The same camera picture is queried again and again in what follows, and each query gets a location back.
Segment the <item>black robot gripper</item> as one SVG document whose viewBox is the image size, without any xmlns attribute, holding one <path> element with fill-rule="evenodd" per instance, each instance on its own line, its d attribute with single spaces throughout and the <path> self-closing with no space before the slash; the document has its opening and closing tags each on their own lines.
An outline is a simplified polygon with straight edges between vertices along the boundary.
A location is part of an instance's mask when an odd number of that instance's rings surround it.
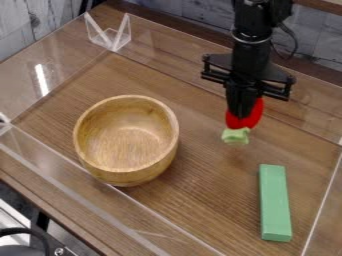
<svg viewBox="0 0 342 256">
<path fill-rule="evenodd" d="M 262 95 L 287 101 L 297 78 L 271 62 L 270 52 L 270 41 L 259 44 L 236 41 L 231 53 L 203 55 L 202 78 L 220 84 L 238 78 L 243 82 L 251 82 Z M 226 84 L 228 111 L 235 117 L 261 119 L 263 98 L 259 92 L 255 88 L 247 88 L 242 99 L 243 89 L 235 84 Z"/>
</svg>

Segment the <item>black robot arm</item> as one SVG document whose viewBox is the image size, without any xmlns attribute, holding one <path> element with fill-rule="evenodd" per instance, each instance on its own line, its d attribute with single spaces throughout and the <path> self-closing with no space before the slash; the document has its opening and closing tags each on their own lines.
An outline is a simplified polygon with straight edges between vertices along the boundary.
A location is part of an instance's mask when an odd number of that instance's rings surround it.
<svg viewBox="0 0 342 256">
<path fill-rule="evenodd" d="M 270 60 L 271 37 L 291 15 L 291 0 L 231 0 L 232 52 L 204 54 L 202 78 L 226 90 L 227 112 L 238 120 L 258 113 L 263 96 L 287 101 L 295 77 Z"/>
</svg>

